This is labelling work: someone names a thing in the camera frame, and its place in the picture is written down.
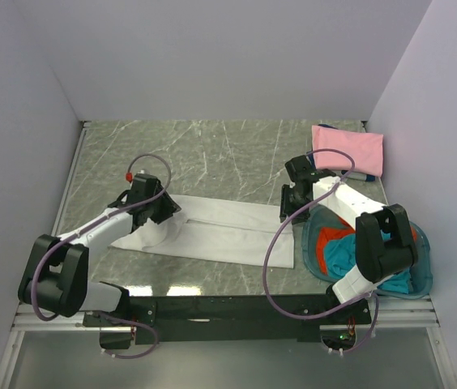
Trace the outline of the black base crossbar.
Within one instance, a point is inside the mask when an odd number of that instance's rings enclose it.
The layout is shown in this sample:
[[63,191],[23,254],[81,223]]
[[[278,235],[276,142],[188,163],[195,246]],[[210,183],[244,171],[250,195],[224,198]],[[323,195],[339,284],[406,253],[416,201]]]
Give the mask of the black base crossbar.
[[[279,295],[275,302],[296,315],[309,316],[329,310],[331,305],[322,294]],[[345,307],[329,317],[298,320],[275,310],[265,296],[166,296],[130,297],[130,306],[110,313],[143,323],[156,330],[160,342],[224,340],[296,340],[320,342],[321,325],[347,326],[372,323],[366,300]],[[152,344],[148,330],[133,328],[114,333],[108,331],[122,323],[86,313],[84,327],[100,329],[100,345],[106,349],[130,347],[128,335],[135,344]]]

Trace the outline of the pink folded t-shirt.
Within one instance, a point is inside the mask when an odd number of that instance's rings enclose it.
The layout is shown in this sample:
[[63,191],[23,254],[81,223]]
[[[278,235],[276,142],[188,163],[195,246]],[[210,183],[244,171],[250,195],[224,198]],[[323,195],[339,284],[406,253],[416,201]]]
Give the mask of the pink folded t-shirt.
[[[351,132],[322,125],[312,126],[312,148],[335,149],[352,157],[355,172],[381,177],[383,174],[383,135],[375,133]],[[347,170],[349,159],[335,152],[314,154],[317,168]]]

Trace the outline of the blue white folded t-shirt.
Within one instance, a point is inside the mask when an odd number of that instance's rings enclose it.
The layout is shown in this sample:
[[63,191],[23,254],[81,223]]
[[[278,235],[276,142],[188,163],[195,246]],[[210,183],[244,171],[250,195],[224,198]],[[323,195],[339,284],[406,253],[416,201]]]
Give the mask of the blue white folded t-shirt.
[[[318,126],[322,127],[322,128],[328,128],[328,129],[336,130],[336,127],[330,126],[329,124],[326,124],[326,123],[320,123],[320,124],[318,124]],[[315,162],[314,162],[314,156],[313,155],[309,155],[308,156],[308,160],[309,160],[310,164],[312,165],[312,167],[314,169],[316,169],[316,165],[315,165]],[[333,170],[333,173],[335,175],[339,176],[339,177],[344,176],[347,172],[348,172],[347,170]],[[372,175],[369,175],[369,174],[365,174],[365,173],[360,173],[360,172],[351,172],[348,175],[348,178],[355,179],[355,180],[358,180],[358,181],[363,181],[363,182],[374,182],[376,180],[375,176],[372,176]]]

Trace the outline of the teal t-shirt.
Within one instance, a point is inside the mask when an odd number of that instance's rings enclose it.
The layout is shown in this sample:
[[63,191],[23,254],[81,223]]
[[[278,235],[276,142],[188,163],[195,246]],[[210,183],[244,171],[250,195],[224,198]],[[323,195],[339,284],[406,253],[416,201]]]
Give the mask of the teal t-shirt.
[[[343,278],[356,265],[356,234],[350,233],[338,239],[329,240],[322,246],[326,273],[334,279]],[[393,275],[379,285],[382,291],[409,294],[412,291],[408,269]]]

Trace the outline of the orange t-shirt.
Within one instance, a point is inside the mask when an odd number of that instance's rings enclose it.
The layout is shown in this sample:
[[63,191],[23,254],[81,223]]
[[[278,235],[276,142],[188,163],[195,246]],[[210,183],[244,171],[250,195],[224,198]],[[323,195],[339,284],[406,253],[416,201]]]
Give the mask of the orange t-shirt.
[[355,233],[355,230],[346,222],[344,222],[341,218],[337,219],[337,226],[330,227],[330,226],[323,226],[321,227],[318,238],[315,244],[315,255],[319,265],[320,270],[324,275],[327,276],[326,273],[326,265],[323,258],[322,253],[322,246],[327,243],[329,240],[338,239],[342,236],[346,236],[347,234]]

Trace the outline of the translucent blue laundry basket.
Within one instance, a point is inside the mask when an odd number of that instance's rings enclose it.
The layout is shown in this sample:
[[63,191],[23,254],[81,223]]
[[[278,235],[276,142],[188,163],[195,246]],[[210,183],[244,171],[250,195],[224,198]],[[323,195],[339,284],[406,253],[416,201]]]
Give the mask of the translucent blue laundry basket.
[[[305,267],[318,279],[330,283],[335,283],[337,279],[324,275],[320,270],[315,255],[315,244],[321,227],[336,227],[338,218],[340,217],[326,207],[317,206],[310,212],[310,218],[304,223],[301,235],[301,251]],[[433,275],[430,266],[430,244],[426,235],[416,224],[411,224],[411,229],[418,253],[417,264],[408,269],[411,276],[412,291],[409,294],[401,294],[379,289],[379,295],[404,300],[417,300],[429,294],[433,286]]]

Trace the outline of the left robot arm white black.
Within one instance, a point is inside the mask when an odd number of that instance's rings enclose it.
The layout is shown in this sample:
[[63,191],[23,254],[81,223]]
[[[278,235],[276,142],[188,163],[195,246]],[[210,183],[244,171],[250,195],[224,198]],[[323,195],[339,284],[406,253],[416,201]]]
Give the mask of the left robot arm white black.
[[159,225],[181,208],[157,177],[128,173],[130,187],[96,218],[60,236],[40,235],[32,246],[18,297],[36,316],[50,321],[81,310],[99,310],[114,326],[126,323],[131,306],[122,300],[125,289],[88,281],[89,259],[116,240],[143,227]]

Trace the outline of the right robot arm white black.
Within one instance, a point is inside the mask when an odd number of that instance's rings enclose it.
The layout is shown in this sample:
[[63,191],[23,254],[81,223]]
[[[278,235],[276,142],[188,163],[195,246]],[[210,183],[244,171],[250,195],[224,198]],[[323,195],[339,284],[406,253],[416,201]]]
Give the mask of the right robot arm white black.
[[307,156],[284,164],[290,178],[281,189],[280,221],[307,223],[316,206],[324,207],[347,223],[355,234],[355,264],[330,287],[334,297],[325,303],[333,323],[353,313],[351,300],[372,293],[379,285],[418,262],[416,243],[406,210],[363,195],[328,169],[316,169]]

